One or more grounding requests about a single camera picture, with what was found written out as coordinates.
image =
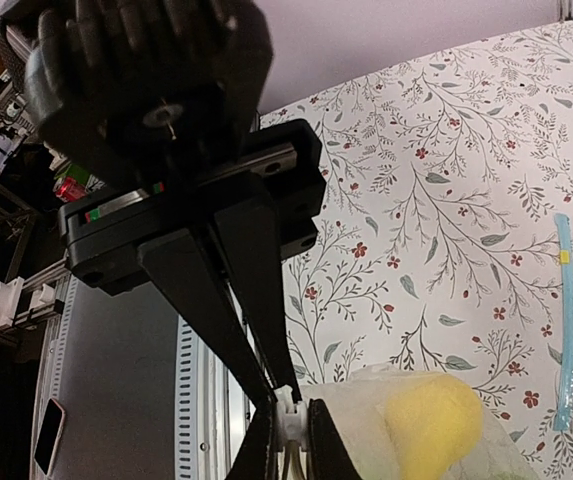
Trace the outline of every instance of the floral pattern fabric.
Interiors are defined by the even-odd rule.
[[[541,478],[573,479],[553,431],[559,245],[573,231],[573,22],[484,39],[264,116],[308,120],[328,186],[319,237],[284,264],[302,383],[365,365],[452,373]]]

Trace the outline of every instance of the blue strip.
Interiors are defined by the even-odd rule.
[[[559,379],[557,415],[553,430],[563,432],[570,426],[570,411],[573,380],[573,245],[570,235],[570,220],[567,215],[555,215],[559,246],[567,250],[570,263],[562,267],[562,298],[564,304],[564,349],[562,353],[562,370]]]

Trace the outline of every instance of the green leaf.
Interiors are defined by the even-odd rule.
[[[333,356],[333,353],[335,353],[335,350],[337,350],[337,347],[339,347],[341,343],[342,342],[331,343],[326,347],[326,351],[324,352],[324,363],[330,362],[330,357]]]
[[[526,433],[526,430],[528,430],[528,427],[526,427],[524,430],[516,430],[511,432],[508,436],[513,442],[517,443],[517,440],[522,438],[522,436]]]
[[[440,315],[439,316],[439,323],[446,327],[454,327],[455,325],[459,325],[460,323],[464,323],[463,320],[457,320],[456,318],[450,318],[448,315]]]
[[[502,288],[502,279],[499,276],[499,270],[497,270],[497,265],[495,265],[494,263],[491,263],[490,269],[493,271],[493,277],[495,277],[495,281],[497,282],[497,285],[499,285],[499,288]]]
[[[566,108],[573,108],[573,102],[570,100],[564,100],[563,98],[555,98],[555,101],[560,105],[564,105]]]
[[[415,293],[415,284],[413,283],[412,278],[410,278],[408,275],[404,275],[402,278],[399,279],[399,282],[402,284],[402,287],[404,287],[404,290],[406,290],[406,293],[419,299],[419,297]]]
[[[293,305],[297,313],[303,315],[302,304],[299,302],[299,299],[293,295],[290,296],[290,303]]]
[[[295,376],[301,380],[302,378],[304,378],[306,376],[306,369],[304,367],[302,367],[301,365],[293,365],[293,368],[295,369]]]
[[[548,345],[548,354],[550,355],[550,358],[555,360],[558,364],[562,364],[562,354],[550,345]]]
[[[426,265],[433,259],[433,257],[435,256],[435,252],[437,252],[438,244],[439,243],[437,242],[437,237],[433,237],[433,242],[430,244],[430,250],[428,251],[428,255],[426,256],[426,261],[424,262],[424,265]]]
[[[428,183],[450,183],[450,180],[435,172],[430,172],[428,175],[426,175],[426,181]]]
[[[499,242],[503,242],[507,236],[508,233],[505,233],[504,235],[486,235],[485,237],[481,238],[482,245],[485,247],[492,247],[493,245],[497,245]]]
[[[475,365],[471,365],[466,360],[457,355],[449,355],[446,357],[446,364],[444,365],[449,370],[472,370],[477,368]]]
[[[372,217],[366,217],[366,225],[375,231],[375,236],[379,234],[379,225]]]

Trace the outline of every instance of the wall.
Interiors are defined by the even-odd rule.
[[[275,60],[260,111],[484,37],[552,23],[559,0],[255,0]]]

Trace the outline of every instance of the yellow slider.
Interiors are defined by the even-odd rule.
[[[439,480],[482,437],[482,404],[451,375],[394,395],[385,415],[402,480]]]

